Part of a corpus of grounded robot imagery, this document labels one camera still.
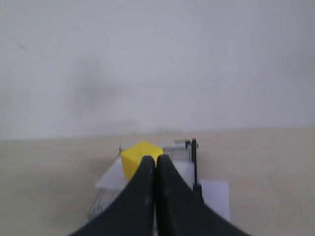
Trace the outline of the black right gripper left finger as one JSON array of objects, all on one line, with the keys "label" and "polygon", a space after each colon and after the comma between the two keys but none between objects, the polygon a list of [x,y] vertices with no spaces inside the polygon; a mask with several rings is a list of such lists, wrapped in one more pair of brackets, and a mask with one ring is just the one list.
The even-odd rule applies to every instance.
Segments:
[{"label": "black right gripper left finger", "polygon": [[155,213],[155,161],[144,156],[134,178],[150,180],[151,188],[123,192],[106,210],[71,233],[72,236],[152,236]]}]

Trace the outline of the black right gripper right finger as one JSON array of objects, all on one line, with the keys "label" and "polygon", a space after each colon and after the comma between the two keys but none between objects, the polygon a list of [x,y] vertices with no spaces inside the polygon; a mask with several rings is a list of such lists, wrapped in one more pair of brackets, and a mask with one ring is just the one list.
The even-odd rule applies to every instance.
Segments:
[{"label": "black right gripper right finger", "polygon": [[159,236],[247,236],[210,209],[186,184],[168,155],[157,158],[155,203]]}]

